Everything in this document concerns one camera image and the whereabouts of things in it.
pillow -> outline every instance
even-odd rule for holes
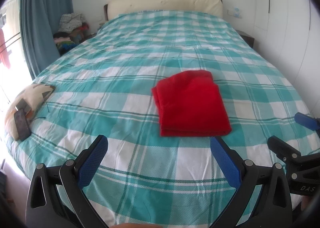
[[[27,114],[27,119],[30,122],[41,105],[52,94],[54,89],[55,87],[51,85],[33,83],[22,90],[22,92],[20,92],[10,104],[4,117],[4,126],[5,130],[14,138],[15,141],[19,139],[16,123],[14,121],[14,113],[17,111],[15,106],[17,103],[21,99],[24,99],[31,107],[31,111]]]

bedsheet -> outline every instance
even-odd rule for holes
[[[151,95],[159,80],[198,69],[218,84],[232,127],[223,139],[243,159],[277,162],[266,145],[272,135],[304,155],[319,151],[316,134],[294,121],[308,110],[282,74],[224,20],[183,11],[109,21],[35,79],[56,89],[32,122],[32,135],[15,142],[4,133],[2,140],[31,179],[37,163],[62,164],[105,135],[108,152],[84,192],[108,225],[207,227],[235,190],[211,156],[209,137],[160,137]]]

red garment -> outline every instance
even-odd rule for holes
[[[175,74],[159,81],[152,93],[161,136],[222,136],[231,131],[219,87],[208,71]]]
[[[4,34],[2,28],[0,28],[0,60],[5,67],[10,69],[9,54],[5,46]]]

beige cushion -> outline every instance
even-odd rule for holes
[[[108,19],[143,10],[200,11],[222,18],[221,0],[112,0],[108,3]]]
[[[17,127],[14,121],[14,113],[17,111],[15,106],[23,98],[31,107],[31,112],[28,113],[27,119],[31,121],[36,115],[38,109],[52,94],[55,87],[51,85],[33,83],[27,86],[22,92],[20,92],[14,101],[10,104],[9,109],[4,118],[5,130],[14,138],[18,140]]]

metal screw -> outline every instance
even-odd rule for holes
[[[249,167],[253,165],[253,162],[250,159],[245,160],[244,163]]]
[[[74,163],[74,160],[73,160],[73,159],[68,159],[68,160],[66,161],[66,166],[72,166],[73,163]]]
[[[276,163],[275,166],[276,166],[277,169],[281,169],[282,168],[280,163]]]
[[[37,169],[41,169],[41,168],[43,168],[43,163],[39,163],[39,164],[37,164],[36,168],[37,168]]]

